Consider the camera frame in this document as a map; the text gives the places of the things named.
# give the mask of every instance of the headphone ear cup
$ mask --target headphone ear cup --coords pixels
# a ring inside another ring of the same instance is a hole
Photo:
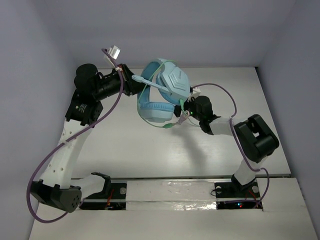
[[[165,84],[163,83],[163,81],[161,80],[161,77],[160,77],[160,73],[158,73],[156,75],[156,78],[155,78],[155,83],[162,86],[162,87],[165,87]],[[172,103],[173,105],[180,105],[179,103],[179,99],[175,99],[173,97],[170,96],[170,94],[168,93],[165,93],[161,90],[159,90],[159,93],[161,94],[161,96],[167,100],[169,103]]]
[[[138,107],[140,116],[153,123],[170,121],[174,115],[174,110],[175,106],[171,103],[157,101],[144,102]]]

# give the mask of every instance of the cable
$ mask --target cable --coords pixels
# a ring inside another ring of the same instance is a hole
[[[111,60],[111,62],[117,66],[117,63],[116,61],[106,52],[104,52],[104,54],[106,54],[109,59]],[[96,122],[92,123],[91,125],[85,127],[84,129],[82,129],[81,131],[79,131],[78,133],[76,133],[75,135],[69,137],[66,142],[70,142],[72,141],[73,139],[75,139],[76,137],[78,137],[79,135],[83,134],[84,132],[88,131],[89,129],[93,128],[95,125],[97,125],[98,123],[100,123],[102,120],[104,120],[107,116],[110,115],[110,113],[116,108],[120,98],[121,98],[121,95],[123,93],[123,90],[124,90],[124,79],[123,79],[123,76],[122,76],[122,73],[120,70],[117,71],[118,74],[119,74],[119,77],[120,77],[120,91],[119,91],[119,95],[118,97],[116,98],[114,104],[112,105],[112,107],[109,109],[109,111],[103,115],[100,119],[98,119]],[[40,164],[36,167],[36,169],[34,170],[33,174],[31,175],[30,177],[30,180],[28,182],[28,185],[27,185],[27,189],[26,189],[26,204],[27,204],[27,207],[31,213],[31,215],[34,217],[34,219],[36,219],[37,221],[39,221],[40,223],[43,223],[43,224],[49,224],[49,223],[54,223],[60,219],[62,219],[65,215],[67,215],[68,213],[65,212],[64,214],[62,214],[61,216],[55,218],[55,219],[52,219],[52,220],[44,220],[40,217],[37,216],[37,214],[35,213],[34,209],[32,208],[32,205],[31,205],[31,198],[30,198],[30,195],[31,195],[31,185],[32,185],[32,182],[34,180],[34,178],[36,177],[37,173],[39,172],[39,170],[42,168],[42,166],[53,156],[53,154],[55,152],[57,152],[60,148],[62,148],[65,144],[64,143],[60,143],[58,146],[56,146],[43,160],[42,162],[40,162]]]
[[[102,51],[103,51],[104,54],[105,54],[105,53],[108,53],[108,49],[104,49],[104,48],[103,48]],[[109,57],[109,56],[105,55],[105,56],[104,56],[104,59],[106,59],[106,60],[108,61],[108,63],[111,65],[111,67],[112,67],[113,69],[115,69],[117,65],[115,65],[114,62],[111,61],[111,59],[113,60],[113,58],[112,58],[111,56],[110,56],[110,57]]]
[[[192,122],[190,118],[188,118],[188,120],[189,120],[189,122],[191,123],[191,124],[189,123],[190,125],[193,125],[193,126],[195,126],[195,127],[200,128],[200,126],[197,125],[197,124],[195,124],[194,122]]]
[[[215,192],[215,191],[216,191],[216,190],[213,189],[213,190],[210,192],[210,195],[211,195],[211,196],[214,196],[214,197],[217,197],[216,195],[212,194],[212,193]]]
[[[257,201],[256,196],[253,194],[253,192],[252,192],[252,191],[248,190],[248,193],[250,193],[250,195],[254,198],[254,200],[256,200],[256,201]]]
[[[79,203],[78,208],[80,208],[82,206],[82,204],[84,204],[86,198],[82,199],[82,201]]]
[[[232,102],[233,102],[233,106],[234,106],[234,113],[231,115],[231,117],[230,117],[230,119],[229,119],[229,124],[230,124],[231,132],[232,132],[233,138],[234,138],[234,140],[235,140],[235,143],[236,143],[236,145],[238,146],[238,148],[239,148],[239,150],[240,150],[240,153],[241,153],[241,155],[242,155],[242,157],[243,157],[246,165],[248,166],[248,168],[249,168],[251,171],[257,173],[257,172],[260,172],[261,170],[264,170],[265,173],[266,173],[266,187],[265,187],[265,191],[264,191],[263,195],[261,196],[260,200],[259,200],[259,201],[256,203],[256,205],[254,206],[254,209],[255,209],[255,208],[262,202],[262,199],[264,199],[264,197],[266,196],[267,191],[268,191],[268,189],[269,189],[269,185],[270,185],[269,172],[268,172],[268,170],[267,170],[266,168],[264,168],[264,167],[261,167],[260,169],[254,169],[254,168],[252,168],[251,165],[250,165],[250,163],[249,163],[249,161],[248,161],[248,159],[247,159],[246,154],[244,153],[244,151],[243,151],[243,149],[242,149],[242,147],[241,147],[241,144],[239,143],[238,137],[237,137],[237,135],[236,135],[235,128],[234,128],[233,123],[232,123],[233,117],[234,117],[234,116],[237,114],[237,112],[238,112],[237,104],[236,104],[235,99],[232,97],[232,95],[231,95],[224,87],[222,87],[222,86],[220,86],[220,85],[218,85],[218,84],[216,84],[216,83],[202,83],[202,84],[195,85],[195,86],[193,86],[192,88],[194,89],[194,88],[198,88],[198,87],[206,86],[206,85],[216,86],[216,87],[222,89],[223,91],[225,91],[225,93],[229,95],[229,97],[231,98],[231,100],[232,100]],[[252,202],[252,200],[244,200],[244,201],[242,201],[242,202],[249,202],[249,201]]]
[[[185,105],[184,100],[183,100],[183,99],[179,99],[179,103],[180,103],[180,105],[181,105],[181,110],[182,110],[182,112],[184,113],[184,115],[188,115],[188,114],[186,113],[185,109],[184,109],[184,105]]]
[[[110,206],[110,200],[112,199],[112,195],[114,194],[114,191],[115,191],[114,189],[111,190],[110,196],[107,198],[105,208]]]

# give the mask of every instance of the white plastic connector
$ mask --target white plastic connector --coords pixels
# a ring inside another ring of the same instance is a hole
[[[108,54],[114,59],[114,60],[116,60],[117,58],[118,58],[118,56],[119,56],[119,54],[120,54],[120,48],[118,48],[116,45],[113,45],[112,47],[110,47],[109,49],[108,49]],[[110,64],[111,65],[111,67],[112,68],[116,68],[116,66],[112,63],[112,61],[109,59],[109,57],[107,56],[107,55],[104,55],[103,56],[103,59],[108,63],[108,64]]]
[[[198,87],[192,89],[191,95],[188,97],[187,101],[189,102],[191,98],[197,98],[201,94],[201,90]]]
[[[113,45],[108,49],[108,54],[114,59],[117,60],[119,54],[120,54],[120,48],[118,48],[116,45]]]

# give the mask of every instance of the screw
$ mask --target screw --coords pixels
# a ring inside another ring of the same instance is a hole
[[[217,194],[221,194],[221,193],[222,193],[221,187],[220,187],[220,186],[217,186],[217,187],[215,188],[215,192],[216,192]]]
[[[120,194],[126,194],[127,189],[125,187],[120,188]]]
[[[257,194],[259,192],[259,187],[258,186],[253,186],[252,191]]]

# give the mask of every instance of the black bracket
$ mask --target black bracket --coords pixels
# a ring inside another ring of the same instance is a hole
[[[213,135],[210,123],[220,116],[214,114],[212,110],[212,104],[207,96],[192,97],[189,101],[185,101],[183,104],[184,110],[188,110],[190,116],[199,121],[201,130],[209,135]],[[180,105],[174,106],[174,115],[180,117],[182,108]]]
[[[245,199],[252,198],[253,194],[255,198],[260,198],[259,191],[256,192],[253,189],[259,189],[257,181],[253,181],[245,188],[238,188],[233,182],[215,182],[215,196],[217,199]]]
[[[75,90],[65,118],[67,121],[79,121],[81,126],[91,125],[98,120],[103,109],[100,101],[85,99]]]
[[[126,182],[112,182],[109,192],[95,193],[86,197],[85,202],[79,208],[81,210],[125,210],[126,194]]]
[[[92,194],[91,196],[97,197],[108,195],[111,188],[110,177],[99,172],[93,172],[91,174],[102,177],[105,180],[102,191]],[[60,189],[58,184],[54,187],[43,184],[43,180],[32,182],[31,195],[34,196],[39,203],[68,213],[72,213],[76,210],[82,198],[82,192],[79,186],[70,186],[69,189]]]
[[[132,79],[134,73],[126,64],[118,66],[121,67],[121,76],[124,80],[123,93],[127,96],[140,93],[145,84]],[[79,66],[75,73],[74,85],[79,95],[85,99],[98,102],[120,92],[120,75],[115,69],[112,69],[111,73],[103,75],[98,72],[95,65],[86,63]]]
[[[279,147],[278,138],[258,114],[236,124],[234,130],[245,155],[253,162],[261,162]]]

